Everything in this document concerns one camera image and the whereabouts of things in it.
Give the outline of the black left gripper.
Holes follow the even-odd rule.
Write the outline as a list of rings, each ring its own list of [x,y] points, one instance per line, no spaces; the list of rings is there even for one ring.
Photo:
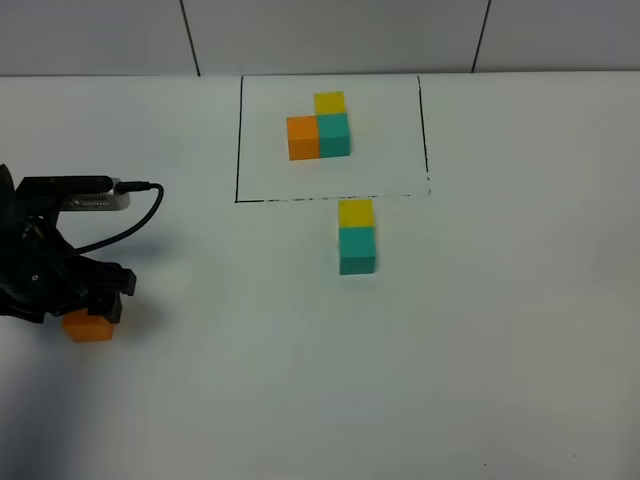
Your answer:
[[[68,242],[41,221],[1,225],[1,314],[41,324],[48,314],[87,309],[119,324],[121,296],[135,292],[137,277],[117,263],[67,256]]]

